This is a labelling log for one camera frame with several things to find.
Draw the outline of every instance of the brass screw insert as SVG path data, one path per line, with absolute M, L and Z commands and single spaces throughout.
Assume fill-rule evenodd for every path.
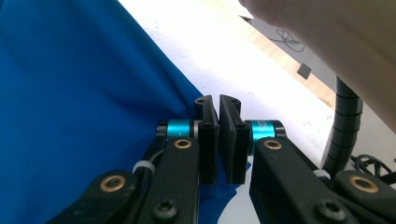
M 100 189 L 104 192 L 114 192 L 121 189 L 126 183 L 122 175 L 111 175 L 102 180 Z
M 367 193 L 377 193 L 379 191 L 378 185 L 376 183 L 358 175 L 351 176 L 349 178 L 349 182 L 353 187 Z
M 264 142 L 264 145 L 272 150 L 278 150 L 282 148 L 282 144 L 275 140 L 267 140 Z

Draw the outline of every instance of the black screw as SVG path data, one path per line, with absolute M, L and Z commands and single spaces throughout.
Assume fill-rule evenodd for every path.
M 347 219 L 347 214 L 343 208 L 332 200 L 317 201 L 317 210 L 322 217 L 332 222 L 343 222 Z
M 120 183 L 121 183 L 120 179 L 114 177 L 114 178 L 109 179 L 106 182 L 106 186 L 109 187 L 109 188 L 114 188 L 114 187 L 118 186 Z
M 154 218 L 162 223 L 174 220 L 177 215 L 176 203 L 173 200 L 162 200 L 152 208 Z
M 204 127 L 206 127 L 206 128 L 211 128 L 211 127 L 213 127 L 213 124 L 212 124 L 212 123 L 205 123 L 205 124 L 204 124 Z

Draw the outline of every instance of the black plastic part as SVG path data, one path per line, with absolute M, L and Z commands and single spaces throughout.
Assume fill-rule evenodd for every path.
M 250 125 L 240 118 L 241 102 L 220 96 L 219 147 L 228 184 L 244 184 L 248 162 Z
M 387 175 L 382 175 L 381 180 L 388 185 L 396 184 L 396 172 Z
M 297 73 L 300 74 L 305 79 L 308 79 L 309 74 L 311 74 L 312 69 L 308 67 L 305 63 L 302 63 Z
M 353 133 L 346 133 L 336 128 L 332 129 L 332 142 L 337 146 L 354 147 L 358 139 L 358 131 Z
M 197 223 L 198 174 L 198 141 L 170 138 L 136 223 Z
M 337 158 L 338 161 L 349 161 L 352 150 L 353 147 L 339 147 L 332 144 L 329 150 L 329 157 Z
M 338 77 L 332 137 L 323 164 L 323 169 L 331 176 L 335 176 L 347 166 L 357 141 L 362 110 L 362 100 Z
M 271 142 L 281 147 L 271 149 Z M 358 223 L 294 147 L 285 138 L 262 138 L 256 144 L 249 194 L 260 222 Z
M 103 191 L 107 178 L 123 176 L 125 183 L 115 191 Z M 131 172 L 111 171 L 95 178 L 81 197 L 48 223 L 122 223 L 136 195 L 136 179 Z
M 361 114 L 346 116 L 334 113 L 334 128 L 347 133 L 357 132 L 361 126 Z
M 285 126 L 277 119 L 271 119 L 271 123 L 275 129 L 275 137 L 287 137 Z
M 378 178 L 352 170 L 340 172 L 334 190 L 389 223 L 396 223 L 396 191 Z
M 207 95 L 195 100 L 195 119 L 201 120 L 198 124 L 200 182 L 201 184 L 215 184 L 217 181 L 219 123 L 212 96 Z

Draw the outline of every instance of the blue fabric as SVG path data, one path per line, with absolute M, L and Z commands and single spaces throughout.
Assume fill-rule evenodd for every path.
M 0 0 L 0 223 L 43 223 L 132 169 L 200 96 L 117 1 Z

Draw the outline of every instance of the white surface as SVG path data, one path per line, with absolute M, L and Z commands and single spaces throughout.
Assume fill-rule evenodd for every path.
M 226 94 L 242 102 L 242 119 L 280 120 L 319 165 L 333 112 L 214 10 L 197 0 L 120 2 L 191 83 L 212 95 L 218 111 L 219 95 Z M 257 223 L 247 190 L 248 184 L 238 189 L 219 223 Z
M 281 39 L 276 33 L 276 27 L 260 20 L 252 20 L 252 26 L 262 34 L 271 39 Z M 274 42 L 281 49 L 287 52 L 294 60 L 305 63 L 312 68 L 315 74 L 323 83 L 336 91 L 336 74 L 326 65 L 309 47 L 303 52 L 296 52 L 282 42 Z M 301 49 L 301 46 L 292 45 L 292 48 Z M 396 171 L 396 134 L 381 120 L 381 118 L 366 104 L 363 106 L 361 115 L 361 129 L 358 133 L 358 140 L 353 149 L 352 155 L 369 154 L 384 162 L 391 170 Z

